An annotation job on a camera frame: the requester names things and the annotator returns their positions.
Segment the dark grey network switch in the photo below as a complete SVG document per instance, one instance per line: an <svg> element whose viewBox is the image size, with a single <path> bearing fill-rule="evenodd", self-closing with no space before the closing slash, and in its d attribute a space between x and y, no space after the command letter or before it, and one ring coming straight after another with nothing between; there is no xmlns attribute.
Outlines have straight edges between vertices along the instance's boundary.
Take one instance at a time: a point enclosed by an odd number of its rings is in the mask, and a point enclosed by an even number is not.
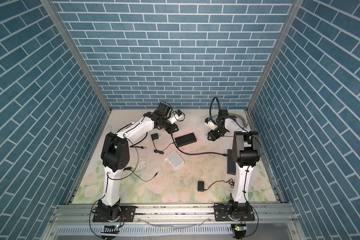
<svg viewBox="0 0 360 240"><path fill-rule="evenodd" d="M236 174L236 164L232 158L232 150L228 149L227 153L227 174L228 175L235 175Z"/></svg>

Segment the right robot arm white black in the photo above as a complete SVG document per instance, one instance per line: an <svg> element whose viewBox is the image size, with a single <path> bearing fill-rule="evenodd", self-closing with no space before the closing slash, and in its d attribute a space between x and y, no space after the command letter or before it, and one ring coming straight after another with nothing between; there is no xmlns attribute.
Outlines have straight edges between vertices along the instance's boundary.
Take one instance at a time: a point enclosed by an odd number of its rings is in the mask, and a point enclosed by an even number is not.
<svg viewBox="0 0 360 240"><path fill-rule="evenodd" d="M208 140L215 141L226 132L233 134L233 146L228 157L236 166L236 178L233 191L224 213L217 213L218 218L224 215L233 221L250 220L254 218L253 209L249 203L249 184L254 167L261 158L262 147L258 140L258 132L247 130L241 126L235 116L224 116L217 119L217 124L207 121L206 125L214 126L208 133Z"/></svg>

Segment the white small router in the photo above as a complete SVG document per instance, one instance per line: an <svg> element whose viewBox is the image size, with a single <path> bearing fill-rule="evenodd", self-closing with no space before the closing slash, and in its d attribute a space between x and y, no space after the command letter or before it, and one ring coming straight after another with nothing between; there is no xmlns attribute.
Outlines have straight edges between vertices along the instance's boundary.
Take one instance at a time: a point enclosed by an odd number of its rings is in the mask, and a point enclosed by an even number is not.
<svg viewBox="0 0 360 240"><path fill-rule="evenodd" d="M184 164L184 160L180 157L180 155L176 151L169 153L166 156L166 159L171 163L171 165L175 169L177 169L178 167Z"/></svg>

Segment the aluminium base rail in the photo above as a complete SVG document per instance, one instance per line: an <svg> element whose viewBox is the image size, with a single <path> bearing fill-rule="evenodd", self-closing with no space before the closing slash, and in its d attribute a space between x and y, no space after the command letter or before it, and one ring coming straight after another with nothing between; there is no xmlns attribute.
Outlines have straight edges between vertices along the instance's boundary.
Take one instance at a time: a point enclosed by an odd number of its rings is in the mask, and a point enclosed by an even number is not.
<svg viewBox="0 0 360 240"><path fill-rule="evenodd" d="M125 204L125 222L94 223L90 205L60 205L44 240L302 240L290 204L254 203L230 216L222 204Z"/></svg>

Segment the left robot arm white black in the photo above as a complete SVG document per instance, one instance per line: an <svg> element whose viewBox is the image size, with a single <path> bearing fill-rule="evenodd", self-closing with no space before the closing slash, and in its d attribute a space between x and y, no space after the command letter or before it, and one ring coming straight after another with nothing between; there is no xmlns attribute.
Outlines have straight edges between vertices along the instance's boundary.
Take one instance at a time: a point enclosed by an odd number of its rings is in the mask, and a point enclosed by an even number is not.
<svg viewBox="0 0 360 240"><path fill-rule="evenodd" d="M92 210L94 222L117 222L123 220L120 207L120 184L122 174L130 161L130 146L153 129L164 129L171 134L179 130L176 121L184 120L185 114L179 110L172 117L156 110L147 112L137 122L117 133L108 133L105 137L101 159L105 170L105 187L103 197L97 201Z"/></svg>

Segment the black ribbed box device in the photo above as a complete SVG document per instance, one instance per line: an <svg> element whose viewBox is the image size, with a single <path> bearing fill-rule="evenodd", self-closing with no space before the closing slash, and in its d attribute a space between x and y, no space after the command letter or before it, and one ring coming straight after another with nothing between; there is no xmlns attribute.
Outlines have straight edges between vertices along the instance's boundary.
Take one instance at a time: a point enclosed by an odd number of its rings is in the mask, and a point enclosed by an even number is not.
<svg viewBox="0 0 360 240"><path fill-rule="evenodd" d="M186 134L175 138L175 143L177 147L183 147L196 142L197 139L194 133Z"/></svg>

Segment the black power adapter with plug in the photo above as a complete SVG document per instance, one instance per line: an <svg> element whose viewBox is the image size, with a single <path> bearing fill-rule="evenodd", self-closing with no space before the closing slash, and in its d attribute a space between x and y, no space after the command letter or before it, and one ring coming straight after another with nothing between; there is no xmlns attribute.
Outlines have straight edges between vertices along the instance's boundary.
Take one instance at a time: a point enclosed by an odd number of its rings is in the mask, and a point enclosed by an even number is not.
<svg viewBox="0 0 360 240"><path fill-rule="evenodd" d="M229 179L227 181L225 180L218 180L213 182L212 184L210 184L207 188L205 188L205 182L204 181L198 181L198 188L197 191L198 192L204 192L204 191L208 191L213 185L217 184L217 183L225 183L225 184L229 184L231 186L231 188L233 188L235 186L235 182L233 179Z"/></svg>

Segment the black adapter left side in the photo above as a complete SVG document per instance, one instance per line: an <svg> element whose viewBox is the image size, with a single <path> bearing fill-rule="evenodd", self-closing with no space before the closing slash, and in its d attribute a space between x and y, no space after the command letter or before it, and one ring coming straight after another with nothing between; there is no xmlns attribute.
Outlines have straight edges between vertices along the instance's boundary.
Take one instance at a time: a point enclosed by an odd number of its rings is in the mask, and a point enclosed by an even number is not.
<svg viewBox="0 0 360 240"><path fill-rule="evenodd" d="M132 167L126 167L124 168L124 171L128 171L131 172L135 177L137 177L139 180L143 181L143 182L150 182L152 181L154 178L157 177L158 172L156 172L153 176L149 177L149 178L144 178L143 176L141 176L141 174L136 173L136 171L134 171L132 169Z"/></svg>

